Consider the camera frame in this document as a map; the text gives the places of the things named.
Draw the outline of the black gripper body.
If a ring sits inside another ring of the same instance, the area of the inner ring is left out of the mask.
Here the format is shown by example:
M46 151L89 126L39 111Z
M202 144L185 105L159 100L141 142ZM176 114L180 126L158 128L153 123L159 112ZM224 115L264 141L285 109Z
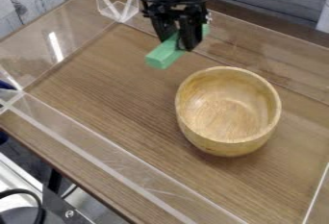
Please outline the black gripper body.
M155 26L173 25L185 15L193 23L209 22L206 0L141 0L143 15Z

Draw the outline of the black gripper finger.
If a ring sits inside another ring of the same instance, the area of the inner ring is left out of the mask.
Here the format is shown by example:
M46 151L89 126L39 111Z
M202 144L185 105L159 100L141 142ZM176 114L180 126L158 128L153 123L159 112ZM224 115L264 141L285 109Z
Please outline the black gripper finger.
M189 15L180 18L178 47L181 50L192 51L204 39L204 23Z
M177 18L172 14L157 14L150 20L159 40L168 40L178 31Z

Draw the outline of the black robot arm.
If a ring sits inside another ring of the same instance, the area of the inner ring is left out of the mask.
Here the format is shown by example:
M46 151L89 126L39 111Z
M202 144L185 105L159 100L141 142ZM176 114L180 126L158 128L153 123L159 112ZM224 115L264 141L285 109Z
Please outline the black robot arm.
M204 40L204 25L209 22L206 0L141 1L159 40L178 35L177 48L192 51Z

